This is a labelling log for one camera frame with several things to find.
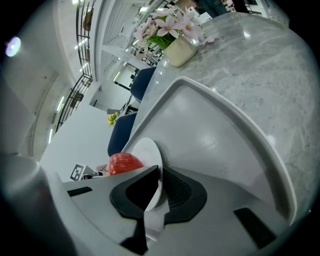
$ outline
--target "blue chair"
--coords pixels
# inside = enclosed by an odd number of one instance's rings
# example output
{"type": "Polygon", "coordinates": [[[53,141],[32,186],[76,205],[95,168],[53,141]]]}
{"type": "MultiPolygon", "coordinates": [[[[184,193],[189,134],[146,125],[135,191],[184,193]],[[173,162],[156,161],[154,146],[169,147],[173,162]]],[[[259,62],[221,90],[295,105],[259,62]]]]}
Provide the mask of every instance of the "blue chair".
{"type": "Polygon", "coordinates": [[[142,69],[133,81],[130,92],[132,96],[140,103],[145,95],[146,89],[155,70],[155,67],[142,69]]]}
{"type": "Polygon", "coordinates": [[[108,145],[108,155],[111,157],[120,153],[127,144],[137,113],[126,114],[116,121],[108,145]]]}

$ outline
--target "white wall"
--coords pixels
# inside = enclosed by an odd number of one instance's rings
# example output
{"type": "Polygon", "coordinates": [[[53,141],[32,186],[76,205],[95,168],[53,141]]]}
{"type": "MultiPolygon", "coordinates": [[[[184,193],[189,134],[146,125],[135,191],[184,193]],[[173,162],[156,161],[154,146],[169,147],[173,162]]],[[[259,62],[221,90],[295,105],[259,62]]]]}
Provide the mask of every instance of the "white wall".
{"type": "Polygon", "coordinates": [[[72,88],[75,84],[61,48],[61,38],[56,33],[56,3],[56,0],[46,1],[38,8],[17,35],[21,39],[19,52],[7,57],[2,69],[6,84],[30,112],[39,114],[36,127],[31,128],[31,134],[25,139],[22,152],[27,156],[32,153],[30,142],[34,134],[36,160],[46,148],[54,110],[65,88],[72,88]]]}
{"type": "MultiPolygon", "coordinates": [[[[58,76],[43,101],[34,130],[32,156],[37,161],[41,159],[46,147],[48,146],[50,129],[53,128],[53,131],[56,131],[56,126],[52,124],[54,115],[57,113],[58,104],[62,96],[64,96],[64,102],[66,102],[70,91],[70,87],[64,83],[61,76],[58,76]]],[[[55,124],[57,124],[58,120],[59,114],[56,114],[55,124]]]]}
{"type": "Polygon", "coordinates": [[[97,108],[107,111],[107,109],[120,110],[130,98],[130,91],[119,85],[106,81],[102,83],[102,91],[98,90],[94,99],[97,100],[97,108]]]}
{"type": "Polygon", "coordinates": [[[79,107],[52,138],[40,160],[41,166],[48,172],[57,172],[62,182],[67,182],[76,163],[93,170],[107,164],[113,130],[108,117],[107,112],[93,106],[79,107]]]}
{"type": "Polygon", "coordinates": [[[78,50],[75,50],[75,46],[77,45],[77,5],[72,4],[72,0],[53,0],[53,2],[57,34],[61,37],[61,48],[64,51],[75,82],[82,74],[79,72],[81,64],[79,61],[78,50]]]}
{"type": "Polygon", "coordinates": [[[127,64],[115,81],[117,81],[119,84],[129,87],[129,85],[132,83],[132,79],[130,77],[134,71],[135,68],[127,64]]]}

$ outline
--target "person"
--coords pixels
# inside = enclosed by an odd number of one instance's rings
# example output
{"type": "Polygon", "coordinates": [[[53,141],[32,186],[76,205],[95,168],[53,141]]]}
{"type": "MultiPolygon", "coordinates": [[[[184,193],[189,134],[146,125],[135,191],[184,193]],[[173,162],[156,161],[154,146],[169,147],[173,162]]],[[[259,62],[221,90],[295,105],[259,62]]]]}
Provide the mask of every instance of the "person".
{"type": "Polygon", "coordinates": [[[221,0],[194,0],[197,5],[203,8],[212,18],[227,13],[221,0]]]}

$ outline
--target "metal railing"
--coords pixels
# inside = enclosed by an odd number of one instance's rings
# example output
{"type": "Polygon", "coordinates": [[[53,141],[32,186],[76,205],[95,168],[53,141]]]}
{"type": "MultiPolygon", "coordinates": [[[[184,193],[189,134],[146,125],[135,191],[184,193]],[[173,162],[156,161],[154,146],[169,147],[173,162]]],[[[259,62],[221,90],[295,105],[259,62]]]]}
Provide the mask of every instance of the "metal railing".
{"type": "Polygon", "coordinates": [[[73,111],[77,110],[84,94],[93,81],[90,63],[90,30],[96,0],[79,0],[76,7],[75,36],[76,50],[82,75],[66,99],[55,132],[63,125],[73,111]]]}
{"type": "Polygon", "coordinates": [[[80,72],[92,76],[90,61],[90,30],[95,0],[79,1],[76,7],[75,36],[80,60],[80,72]]]}
{"type": "Polygon", "coordinates": [[[64,124],[64,122],[71,116],[73,111],[77,110],[79,103],[84,97],[84,94],[88,87],[92,83],[92,77],[82,74],[75,86],[72,88],[68,98],[63,105],[58,124],[55,132],[64,124]]]}

